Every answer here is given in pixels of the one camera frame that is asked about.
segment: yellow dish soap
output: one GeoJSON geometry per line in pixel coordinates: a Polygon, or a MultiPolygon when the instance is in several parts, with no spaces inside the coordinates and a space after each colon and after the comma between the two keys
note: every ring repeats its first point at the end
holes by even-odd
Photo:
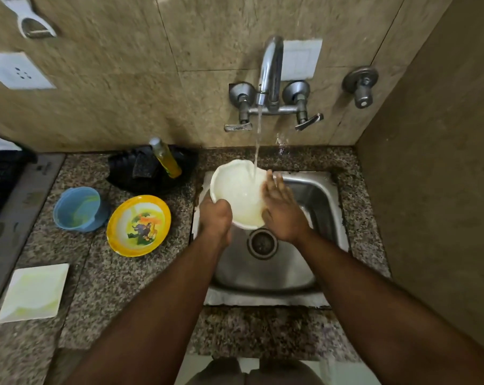
{"type": "Polygon", "coordinates": [[[160,161],[168,176],[170,178],[179,177],[181,175],[181,167],[178,166],[168,145],[162,142],[159,137],[151,139],[149,144],[153,149],[153,154],[155,154],[155,157],[160,161]]]}

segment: switch plate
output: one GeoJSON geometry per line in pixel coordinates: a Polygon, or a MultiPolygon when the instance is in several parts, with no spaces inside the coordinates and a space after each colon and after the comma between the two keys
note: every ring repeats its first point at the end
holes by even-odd
{"type": "Polygon", "coordinates": [[[0,82],[9,89],[55,89],[23,52],[0,53],[0,82]]]}
{"type": "Polygon", "coordinates": [[[285,40],[281,81],[312,78],[321,48],[322,39],[285,40]]]}

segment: hand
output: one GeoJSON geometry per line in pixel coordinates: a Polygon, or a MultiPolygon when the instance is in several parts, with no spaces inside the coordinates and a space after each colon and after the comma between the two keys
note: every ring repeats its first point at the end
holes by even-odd
{"type": "Polygon", "coordinates": [[[291,189],[285,186],[281,174],[277,174],[275,182],[272,170],[267,170],[261,193],[266,206],[261,217],[277,239],[294,244],[309,232],[308,220],[294,200],[291,189]]]}
{"type": "Polygon", "coordinates": [[[219,239],[221,246],[226,247],[231,242],[232,221],[230,203],[224,199],[214,203],[208,192],[200,204],[200,233],[219,239]]]}

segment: running water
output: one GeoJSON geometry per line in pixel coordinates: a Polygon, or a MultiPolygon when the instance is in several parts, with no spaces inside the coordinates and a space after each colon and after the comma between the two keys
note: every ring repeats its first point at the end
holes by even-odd
{"type": "Polygon", "coordinates": [[[254,173],[253,177],[256,178],[256,168],[258,167],[258,150],[260,149],[260,138],[261,138],[261,112],[263,110],[263,105],[258,105],[258,128],[256,129],[256,153],[254,154],[254,173]]]}

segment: square plate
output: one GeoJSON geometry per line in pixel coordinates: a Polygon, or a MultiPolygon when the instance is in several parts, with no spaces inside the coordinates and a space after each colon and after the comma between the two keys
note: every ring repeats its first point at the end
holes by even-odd
{"type": "Polygon", "coordinates": [[[15,270],[0,309],[0,323],[56,316],[68,270],[68,263],[15,270]]]}

